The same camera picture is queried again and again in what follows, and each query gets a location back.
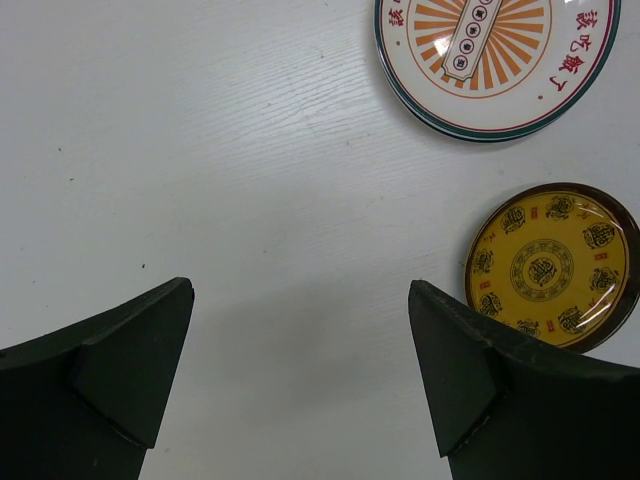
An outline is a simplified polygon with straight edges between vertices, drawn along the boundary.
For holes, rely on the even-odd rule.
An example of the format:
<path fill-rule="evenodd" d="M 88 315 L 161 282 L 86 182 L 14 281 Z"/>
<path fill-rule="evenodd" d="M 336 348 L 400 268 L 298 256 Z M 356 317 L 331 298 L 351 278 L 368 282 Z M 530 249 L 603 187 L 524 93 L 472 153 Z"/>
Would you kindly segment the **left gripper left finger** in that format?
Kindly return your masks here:
<path fill-rule="evenodd" d="M 176 277 L 1 351 L 4 479 L 136 479 L 153 449 L 195 292 Z"/>

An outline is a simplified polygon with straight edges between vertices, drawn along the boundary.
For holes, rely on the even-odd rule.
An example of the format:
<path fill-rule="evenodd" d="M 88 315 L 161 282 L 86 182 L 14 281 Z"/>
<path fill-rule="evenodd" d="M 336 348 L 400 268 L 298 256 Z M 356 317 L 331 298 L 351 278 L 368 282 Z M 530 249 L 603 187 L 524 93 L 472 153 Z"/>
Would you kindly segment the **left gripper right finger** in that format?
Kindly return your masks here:
<path fill-rule="evenodd" d="M 639 371 L 551 346 L 412 282 L 439 453 L 456 479 L 635 479 Z"/>

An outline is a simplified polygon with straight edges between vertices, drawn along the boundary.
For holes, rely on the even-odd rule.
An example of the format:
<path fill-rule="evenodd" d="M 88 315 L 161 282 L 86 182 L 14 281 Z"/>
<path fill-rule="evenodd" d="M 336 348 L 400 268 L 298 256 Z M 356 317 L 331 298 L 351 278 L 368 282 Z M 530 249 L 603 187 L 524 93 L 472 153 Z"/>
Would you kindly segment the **yellow plate with black symbols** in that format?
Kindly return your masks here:
<path fill-rule="evenodd" d="M 527 189 L 482 225 L 465 266 L 468 306 L 577 353 L 614 335 L 639 300 L 639 225 L 614 197 L 559 182 Z"/>

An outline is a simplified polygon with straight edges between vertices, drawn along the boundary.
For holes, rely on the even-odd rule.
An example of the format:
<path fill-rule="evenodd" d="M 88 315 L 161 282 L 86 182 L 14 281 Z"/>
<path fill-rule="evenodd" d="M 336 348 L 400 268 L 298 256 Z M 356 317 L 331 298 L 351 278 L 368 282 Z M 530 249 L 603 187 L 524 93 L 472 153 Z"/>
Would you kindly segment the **white plate orange sunburst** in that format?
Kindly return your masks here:
<path fill-rule="evenodd" d="M 401 0 L 377 1 L 388 46 L 403 84 L 434 89 L 439 101 L 491 97 L 499 101 L 534 76 L 555 71 L 554 56 L 591 47 L 595 34 L 567 41 L 556 29 L 594 27 L 595 12 L 606 14 L 617 0 Z"/>

